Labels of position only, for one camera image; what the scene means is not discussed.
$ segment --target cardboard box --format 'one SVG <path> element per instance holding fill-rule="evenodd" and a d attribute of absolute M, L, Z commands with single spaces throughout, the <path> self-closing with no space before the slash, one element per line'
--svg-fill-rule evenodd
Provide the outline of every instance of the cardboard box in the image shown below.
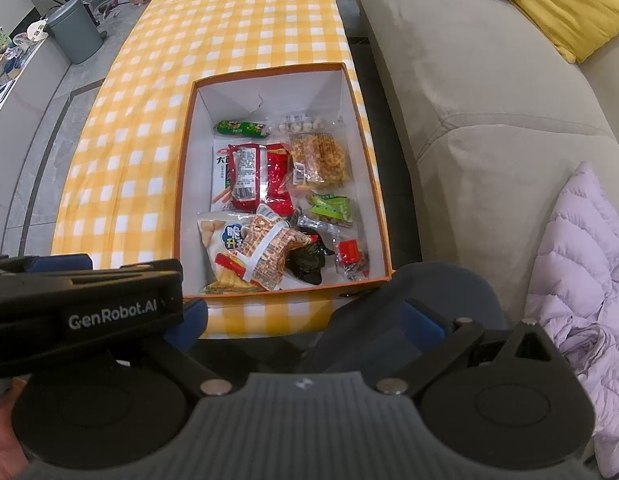
<path fill-rule="evenodd" d="M 361 118 L 353 98 L 352 86 L 345 67 L 340 64 L 309 64 L 251 72 L 230 73 L 213 76 L 198 82 L 194 89 L 189 110 L 189 124 L 183 142 L 183 157 L 180 168 L 180 191 L 177 210 L 175 256 L 184 268 L 184 295 L 214 298 L 214 302 L 231 302 L 240 296 L 250 301 L 268 298 L 293 303 L 338 298 L 361 290 L 376 288 L 391 276 L 391 260 L 385 225 L 382 196 L 376 179 L 375 162 L 361 127 Z M 200 290 L 208 285 L 210 263 L 198 232 L 197 218 L 210 211 L 213 198 L 212 164 L 216 159 L 214 150 L 215 125 L 222 120 L 246 119 L 266 122 L 272 115 L 311 111 L 317 114 L 336 114 L 342 120 L 339 141 L 347 144 L 352 178 L 341 193 L 355 199 L 357 228 L 365 239 L 369 256 L 369 277 L 364 281 L 349 282 L 337 274 L 334 258 L 328 258 L 323 269 L 323 283 L 312 286 L 288 275 L 282 282 L 282 290 L 252 294 L 201 295 Z M 264 141 L 228 138 L 228 142 L 243 144 L 260 142 L 270 144 L 285 142 L 285 134 L 275 133 Z"/>

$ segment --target nutrition label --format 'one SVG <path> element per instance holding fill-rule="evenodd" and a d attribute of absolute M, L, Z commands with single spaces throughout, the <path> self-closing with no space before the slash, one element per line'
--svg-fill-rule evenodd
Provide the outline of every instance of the nutrition label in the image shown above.
<path fill-rule="evenodd" d="M 243 148 L 234 153 L 236 182 L 232 195 L 240 201 L 256 198 L 256 148 Z"/>

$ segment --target green snack packet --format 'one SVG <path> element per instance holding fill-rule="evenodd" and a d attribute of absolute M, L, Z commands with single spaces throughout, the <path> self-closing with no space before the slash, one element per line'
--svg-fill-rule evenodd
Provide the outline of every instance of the green snack packet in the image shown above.
<path fill-rule="evenodd" d="M 313 205 L 309 212 L 319 219 L 343 227 L 352 227 L 352 209 L 346 196 L 313 194 L 309 197 L 309 202 Z"/>
<path fill-rule="evenodd" d="M 266 126 L 261 123 L 241 123 L 240 121 L 221 121 L 216 131 L 223 135 L 236 135 L 252 139 L 265 139 L 268 136 Z"/>

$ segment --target trash can lid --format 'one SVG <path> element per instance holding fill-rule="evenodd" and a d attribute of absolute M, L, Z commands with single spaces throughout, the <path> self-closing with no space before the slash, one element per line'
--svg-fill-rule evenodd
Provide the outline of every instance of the trash can lid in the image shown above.
<path fill-rule="evenodd" d="M 54 11 L 54 13 L 48 18 L 47 25 L 49 27 L 53 27 L 58 23 L 61 23 L 65 18 L 72 14 L 78 7 L 82 7 L 83 2 L 80 0 L 70 0 L 66 2 L 63 6 L 59 7 Z"/>

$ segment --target metal screw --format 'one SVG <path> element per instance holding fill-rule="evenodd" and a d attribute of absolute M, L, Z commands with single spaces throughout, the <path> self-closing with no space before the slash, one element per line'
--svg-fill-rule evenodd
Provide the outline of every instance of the metal screw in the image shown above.
<path fill-rule="evenodd" d="M 222 396 L 230 393 L 231 390 L 232 383 L 225 379 L 209 379 L 201 384 L 201 391 L 209 396 Z"/>
<path fill-rule="evenodd" d="M 404 394 L 409 385 L 403 379 L 387 378 L 376 383 L 376 389 L 385 395 Z"/>

